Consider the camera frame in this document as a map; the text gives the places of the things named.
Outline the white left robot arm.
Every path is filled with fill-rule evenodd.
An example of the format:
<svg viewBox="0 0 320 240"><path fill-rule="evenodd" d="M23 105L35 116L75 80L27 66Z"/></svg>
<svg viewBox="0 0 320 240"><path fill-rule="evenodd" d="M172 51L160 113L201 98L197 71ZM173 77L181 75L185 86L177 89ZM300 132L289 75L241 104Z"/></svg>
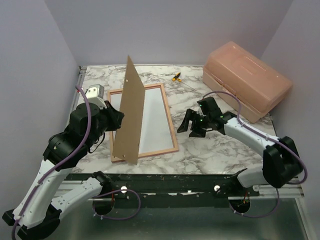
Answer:
<svg viewBox="0 0 320 240"><path fill-rule="evenodd" d="M40 169L22 202L6 211L2 218L12 227L11 237L43 240L51 235L62 219L86 200L107 197L113 189L111 178L97 171L80 186L55 197L61 183L106 132L121 127L124 113L108 102L99 108L82 103L70 114L65 130L52 136L43 153Z"/></svg>

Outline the landscape photo print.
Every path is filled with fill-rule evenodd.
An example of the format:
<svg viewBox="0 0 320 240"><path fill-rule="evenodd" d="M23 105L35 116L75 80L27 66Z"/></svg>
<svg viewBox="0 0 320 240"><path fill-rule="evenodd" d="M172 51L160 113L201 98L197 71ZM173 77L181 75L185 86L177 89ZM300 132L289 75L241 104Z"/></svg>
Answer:
<svg viewBox="0 0 320 240"><path fill-rule="evenodd" d="M144 86L145 98L139 158L174 153L179 150L164 85Z"/></svg>

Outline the brown frame backing board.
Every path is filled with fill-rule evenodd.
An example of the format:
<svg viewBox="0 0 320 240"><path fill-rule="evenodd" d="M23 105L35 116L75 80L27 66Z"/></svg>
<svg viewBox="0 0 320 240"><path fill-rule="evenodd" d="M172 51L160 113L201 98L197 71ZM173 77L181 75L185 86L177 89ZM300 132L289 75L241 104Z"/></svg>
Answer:
<svg viewBox="0 0 320 240"><path fill-rule="evenodd" d="M115 132L111 153L112 163L125 161L130 164L137 164L144 102L144 84L132 59L128 56L119 108L119 111L124 113L124 117L121 127Z"/></svg>

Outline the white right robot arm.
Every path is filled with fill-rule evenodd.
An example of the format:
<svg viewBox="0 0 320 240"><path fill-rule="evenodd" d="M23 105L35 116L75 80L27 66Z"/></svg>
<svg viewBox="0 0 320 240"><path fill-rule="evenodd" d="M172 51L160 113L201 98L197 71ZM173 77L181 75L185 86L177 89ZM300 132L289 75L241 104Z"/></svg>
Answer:
<svg viewBox="0 0 320 240"><path fill-rule="evenodd" d="M187 109L178 133L190 130L189 137L204 138L207 132L218 131L232 137L262 157L262 165L245 168L233 175L230 191L241 196L255 185L271 185L281 188L303 171L298 161L298 151L290 137L278 138L239 123L237 115L223 113L213 97L197 101L199 110Z"/></svg>

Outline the pink wooden picture frame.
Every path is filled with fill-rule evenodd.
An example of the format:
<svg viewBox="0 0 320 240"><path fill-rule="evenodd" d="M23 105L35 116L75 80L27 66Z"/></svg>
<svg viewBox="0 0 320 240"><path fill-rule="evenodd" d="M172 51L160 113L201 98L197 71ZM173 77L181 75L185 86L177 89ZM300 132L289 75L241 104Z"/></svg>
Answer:
<svg viewBox="0 0 320 240"><path fill-rule="evenodd" d="M112 163L137 164L139 158L179 150L169 104L162 83L110 90L108 100L124 113L120 129L110 133Z"/></svg>

